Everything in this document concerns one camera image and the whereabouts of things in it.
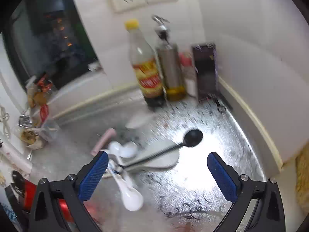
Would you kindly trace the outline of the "white ceramic soup spoon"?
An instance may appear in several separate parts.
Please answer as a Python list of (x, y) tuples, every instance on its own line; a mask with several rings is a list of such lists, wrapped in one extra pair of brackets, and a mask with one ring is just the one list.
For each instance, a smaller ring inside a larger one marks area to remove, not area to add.
[(116, 164), (110, 159), (107, 170), (118, 185), (124, 207), (131, 212), (140, 210), (143, 206), (143, 196), (125, 181), (120, 174), (117, 174), (115, 169)]

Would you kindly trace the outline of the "pink plastic utensil handle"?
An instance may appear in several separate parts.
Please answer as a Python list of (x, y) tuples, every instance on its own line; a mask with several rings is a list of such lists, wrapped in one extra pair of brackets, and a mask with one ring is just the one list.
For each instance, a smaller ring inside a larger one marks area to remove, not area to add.
[(95, 144), (94, 148), (91, 150), (91, 155), (96, 156), (97, 153), (113, 138), (116, 136), (116, 130), (109, 128), (100, 137), (99, 141)]

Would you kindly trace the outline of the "black plastic ladle spoon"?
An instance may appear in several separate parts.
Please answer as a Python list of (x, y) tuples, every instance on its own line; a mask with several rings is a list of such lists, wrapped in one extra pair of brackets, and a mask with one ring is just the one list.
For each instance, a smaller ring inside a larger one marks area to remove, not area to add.
[(144, 163), (147, 163), (149, 161), (155, 160), (158, 157), (161, 157), (165, 154), (168, 154), (170, 152), (173, 152), (174, 150), (181, 149), (182, 147), (195, 147), (197, 146), (203, 139), (203, 132), (199, 129), (191, 129), (189, 130), (183, 137), (183, 141), (177, 145), (173, 145), (171, 147), (167, 147), (161, 151), (158, 151), (154, 154), (151, 154), (143, 159), (140, 159), (138, 161), (129, 163), (128, 165), (118, 165), (116, 167), (117, 173), (122, 173), (123, 170), (126, 170), (128, 168), (131, 168), (133, 166), (141, 165)]

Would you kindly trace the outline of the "red metal utensil cup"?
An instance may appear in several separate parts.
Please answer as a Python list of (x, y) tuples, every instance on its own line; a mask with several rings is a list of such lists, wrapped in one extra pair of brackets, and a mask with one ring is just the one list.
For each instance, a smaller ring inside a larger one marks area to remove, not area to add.
[[(36, 185), (25, 179), (18, 171), (12, 171), (12, 187), (14, 191), (21, 197), (21, 208), (30, 212), (33, 199), (35, 197)], [(58, 199), (62, 214), (67, 222), (73, 222), (73, 217), (67, 207), (65, 200)]]

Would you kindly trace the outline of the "dark kitchen window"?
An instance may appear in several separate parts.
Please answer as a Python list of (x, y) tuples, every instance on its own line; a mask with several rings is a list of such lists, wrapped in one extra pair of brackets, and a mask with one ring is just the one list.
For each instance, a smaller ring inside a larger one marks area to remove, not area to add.
[(2, 37), (22, 87), (36, 77), (60, 89), (99, 69), (74, 0), (21, 0), (4, 24)]

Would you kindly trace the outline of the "clear plastic organizer tray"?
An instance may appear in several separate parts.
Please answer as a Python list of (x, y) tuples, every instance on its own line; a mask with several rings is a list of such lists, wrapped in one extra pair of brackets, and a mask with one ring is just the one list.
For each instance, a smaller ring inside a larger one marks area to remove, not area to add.
[(30, 150), (39, 150), (44, 148), (49, 142), (54, 141), (60, 131), (59, 125), (48, 118), (40, 127), (16, 127), (14, 134)]

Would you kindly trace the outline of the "red lid seasoning container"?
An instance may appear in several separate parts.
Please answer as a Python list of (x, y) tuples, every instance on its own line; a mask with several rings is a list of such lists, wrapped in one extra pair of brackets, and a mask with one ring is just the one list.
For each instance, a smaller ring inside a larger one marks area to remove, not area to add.
[(197, 98), (196, 72), (192, 62), (192, 55), (185, 51), (179, 54), (183, 78), (188, 95)]

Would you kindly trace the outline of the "dark purple box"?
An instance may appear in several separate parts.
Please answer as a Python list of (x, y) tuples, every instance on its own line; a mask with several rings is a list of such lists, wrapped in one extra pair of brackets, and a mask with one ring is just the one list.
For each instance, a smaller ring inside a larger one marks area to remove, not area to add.
[(203, 102), (218, 92), (216, 44), (202, 43), (191, 46), (196, 73), (197, 98)]

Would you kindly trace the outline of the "vinegar bottle yellow cap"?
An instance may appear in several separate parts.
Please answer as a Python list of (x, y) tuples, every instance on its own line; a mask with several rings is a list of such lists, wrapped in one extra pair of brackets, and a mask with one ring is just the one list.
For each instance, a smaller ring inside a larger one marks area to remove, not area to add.
[(149, 107), (161, 107), (166, 100), (155, 53), (144, 38), (137, 19), (126, 21), (125, 28), (129, 39), (130, 64), (144, 100)]

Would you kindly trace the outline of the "stainless steel oil dispenser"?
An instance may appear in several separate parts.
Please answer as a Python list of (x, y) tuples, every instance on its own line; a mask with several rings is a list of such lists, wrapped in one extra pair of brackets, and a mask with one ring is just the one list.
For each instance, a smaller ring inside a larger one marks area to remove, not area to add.
[(179, 101), (186, 96), (185, 82), (182, 75), (178, 46), (170, 40), (170, 29), (166, 25), (168, 20), (158, 16), (151, 17), (156, 23), (155, 33), (159, 42), (155, 47), (158, 56), (166, 99), (170, 102)]

